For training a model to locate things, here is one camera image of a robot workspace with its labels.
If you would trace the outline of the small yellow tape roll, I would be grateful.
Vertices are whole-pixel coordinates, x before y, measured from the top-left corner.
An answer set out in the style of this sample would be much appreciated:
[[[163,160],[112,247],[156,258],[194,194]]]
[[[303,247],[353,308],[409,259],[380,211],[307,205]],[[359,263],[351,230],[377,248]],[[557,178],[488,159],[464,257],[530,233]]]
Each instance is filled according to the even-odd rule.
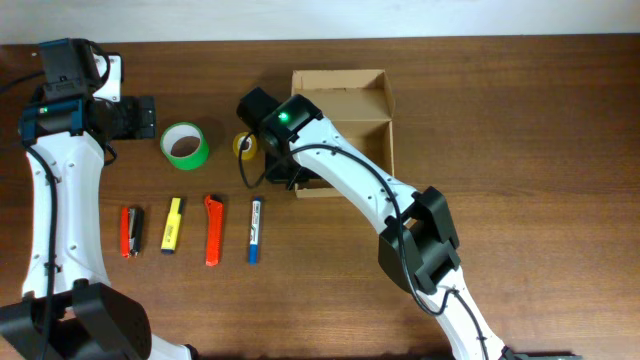
[[[233,141],[233,150],[235,156],[240,156],[243,161],[253,159],[258,152],[256,137],[248,132],[237,134]]]

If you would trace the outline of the blue whiteboard marker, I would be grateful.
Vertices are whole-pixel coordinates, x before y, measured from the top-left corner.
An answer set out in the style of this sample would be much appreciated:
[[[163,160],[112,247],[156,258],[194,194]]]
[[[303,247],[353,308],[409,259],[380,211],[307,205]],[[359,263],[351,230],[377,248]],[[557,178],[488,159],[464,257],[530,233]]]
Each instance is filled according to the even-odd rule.
[[[256,265],[259,257],[259,240],[261,225],[262,199],[256,197],[252,201],[248,262]]]

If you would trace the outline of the orange utility knife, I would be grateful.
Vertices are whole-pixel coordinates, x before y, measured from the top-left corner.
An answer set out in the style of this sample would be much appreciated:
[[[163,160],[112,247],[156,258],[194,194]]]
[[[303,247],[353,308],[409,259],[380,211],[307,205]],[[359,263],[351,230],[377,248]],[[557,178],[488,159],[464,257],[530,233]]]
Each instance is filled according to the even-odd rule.
[[[214,194],[208,195],[204,204],[208,216],[205,264],[213,267],[219,264],[221,258],[224,204]]]

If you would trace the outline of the green tape roll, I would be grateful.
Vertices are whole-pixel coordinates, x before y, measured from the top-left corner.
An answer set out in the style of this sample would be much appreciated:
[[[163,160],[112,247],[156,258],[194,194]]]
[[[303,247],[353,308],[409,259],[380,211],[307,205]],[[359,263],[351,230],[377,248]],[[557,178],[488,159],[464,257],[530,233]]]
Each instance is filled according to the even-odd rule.
[[[196,140],[193,150],[184,155],[174,155],[175,145],[185,145],[184,140]],[[190,171],[202,166],[209,156],[209,145],[201,129],[191,122],[179,122],[169,126],[161,136],[160,148],[167,160],[177,169]]]

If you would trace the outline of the brown cardboard box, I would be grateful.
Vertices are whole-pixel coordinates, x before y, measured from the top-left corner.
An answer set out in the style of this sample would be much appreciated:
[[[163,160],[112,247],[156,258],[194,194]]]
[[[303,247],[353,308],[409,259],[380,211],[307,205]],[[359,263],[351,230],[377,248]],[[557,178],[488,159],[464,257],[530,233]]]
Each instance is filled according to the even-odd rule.
[[[295,70],[291,93],[311,100],[352,146],[386,173],[395,173],[395,100],[383,70]]]

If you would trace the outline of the yellow highlighter marker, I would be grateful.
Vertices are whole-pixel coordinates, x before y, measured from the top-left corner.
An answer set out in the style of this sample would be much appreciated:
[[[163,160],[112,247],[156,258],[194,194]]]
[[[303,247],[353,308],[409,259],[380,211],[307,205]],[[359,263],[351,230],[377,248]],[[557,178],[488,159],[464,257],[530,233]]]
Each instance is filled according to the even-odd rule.
[[[161,242],[161,253],[165,255],[171,255],[175,252],[178,234],[180,230],[181,220],[183,212],[183,200],[178,197],[174,197],[171,200],[169,212],[165,222],[165,228]]]

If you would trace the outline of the red black stapler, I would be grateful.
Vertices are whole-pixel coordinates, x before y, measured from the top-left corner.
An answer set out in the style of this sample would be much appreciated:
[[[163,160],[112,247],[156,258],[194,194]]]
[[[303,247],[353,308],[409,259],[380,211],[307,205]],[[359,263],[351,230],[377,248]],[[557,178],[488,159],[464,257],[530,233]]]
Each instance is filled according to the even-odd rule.
[[[144,210],[126,207],[120,217],[120,253],[124,258],[137,257],[141,252],[144,227]]]

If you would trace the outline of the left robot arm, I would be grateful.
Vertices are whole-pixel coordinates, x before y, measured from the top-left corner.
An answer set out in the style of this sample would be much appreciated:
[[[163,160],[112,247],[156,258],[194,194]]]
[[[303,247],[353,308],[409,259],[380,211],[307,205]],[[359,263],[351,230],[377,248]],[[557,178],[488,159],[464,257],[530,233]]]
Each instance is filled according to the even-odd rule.
[[[99,187],[116,140],[156,135],[152,97],[121,96],[122,60],[95,42],[39,46],[45,82],[19,120],[33,180],[33,241],[19,302],[2,337],[26,359],[194,359],[151,331],[143,306],[110,285]]]

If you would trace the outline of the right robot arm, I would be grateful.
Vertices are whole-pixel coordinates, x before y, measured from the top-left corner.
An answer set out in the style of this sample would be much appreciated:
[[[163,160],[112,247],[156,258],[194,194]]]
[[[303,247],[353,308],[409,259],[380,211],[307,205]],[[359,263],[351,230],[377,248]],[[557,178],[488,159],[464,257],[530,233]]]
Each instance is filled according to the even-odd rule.
[[[418,191],[382,170],[301,94],[280,102],[256,87],[241,98],[236,113],[274,157],[270,171],[308,170],[365,216],[379,237],[380,267],[436,319],[454,358],[514,358],[470,294],[458,234],[441,192]]]

